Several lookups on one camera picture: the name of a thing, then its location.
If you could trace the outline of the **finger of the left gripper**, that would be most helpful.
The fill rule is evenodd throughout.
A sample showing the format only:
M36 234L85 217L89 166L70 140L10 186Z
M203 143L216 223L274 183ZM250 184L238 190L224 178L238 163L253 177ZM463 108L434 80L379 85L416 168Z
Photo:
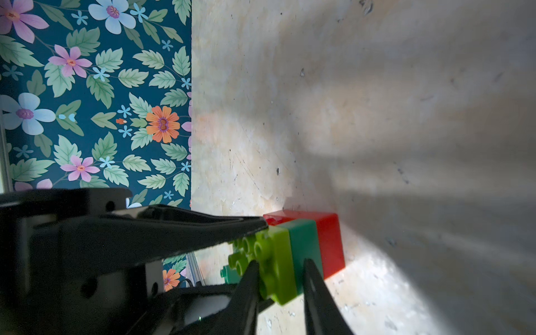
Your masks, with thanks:
M165 205L128 215L63 220L55 234L62 276L100 276L214 247L268 227L260 216L212 216Z

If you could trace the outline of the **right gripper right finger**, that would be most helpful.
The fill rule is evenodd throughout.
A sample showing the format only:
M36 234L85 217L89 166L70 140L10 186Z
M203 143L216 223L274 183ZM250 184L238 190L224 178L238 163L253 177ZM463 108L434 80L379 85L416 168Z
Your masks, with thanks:
M353 334L312 259L304 261L303 293L306 334Z

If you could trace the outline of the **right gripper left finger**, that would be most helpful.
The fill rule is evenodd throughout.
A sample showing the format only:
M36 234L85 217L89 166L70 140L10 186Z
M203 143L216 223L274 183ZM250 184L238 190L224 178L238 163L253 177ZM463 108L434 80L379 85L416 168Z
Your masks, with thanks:
M258 262L249 263L232 299L209 334L256 334L260 301L259 268Z

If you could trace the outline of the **lime green lego brick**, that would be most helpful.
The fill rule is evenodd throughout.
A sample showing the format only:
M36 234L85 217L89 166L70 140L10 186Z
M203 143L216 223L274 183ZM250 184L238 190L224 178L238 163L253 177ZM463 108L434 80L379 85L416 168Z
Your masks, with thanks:
M283 306L298 296L288 230L270 226L233 241L233 254L228 257L230 269L244 276L253 261L259 264L259 291L263 299Z

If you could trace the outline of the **small dark green lego brick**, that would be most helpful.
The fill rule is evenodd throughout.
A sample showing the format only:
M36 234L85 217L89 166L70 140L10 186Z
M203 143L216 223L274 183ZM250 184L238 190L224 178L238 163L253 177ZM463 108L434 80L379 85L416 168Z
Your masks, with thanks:
M220 276L226 284L237 284L241 280L241 276L236 269L231 269L229 265L223 266L220 270Z

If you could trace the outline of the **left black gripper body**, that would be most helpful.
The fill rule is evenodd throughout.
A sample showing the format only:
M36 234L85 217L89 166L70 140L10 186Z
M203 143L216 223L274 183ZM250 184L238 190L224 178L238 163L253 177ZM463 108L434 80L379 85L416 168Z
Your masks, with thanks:
M163 261L100 276L62 276L55 256L63 220L104 214L137 218L126 188L37 189L1 196L1 327L17 334L163 334L183 324L189 302L230 285L166 290Z

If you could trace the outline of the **red lego brick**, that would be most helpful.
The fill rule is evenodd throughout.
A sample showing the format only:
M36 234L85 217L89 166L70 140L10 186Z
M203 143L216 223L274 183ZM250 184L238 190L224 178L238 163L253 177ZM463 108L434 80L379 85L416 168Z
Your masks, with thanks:
M278 226L295 219L311 219L317 224L323 278L328 279L345 268L339 217L335 213L305 212L282 209L263 215L271 226Z

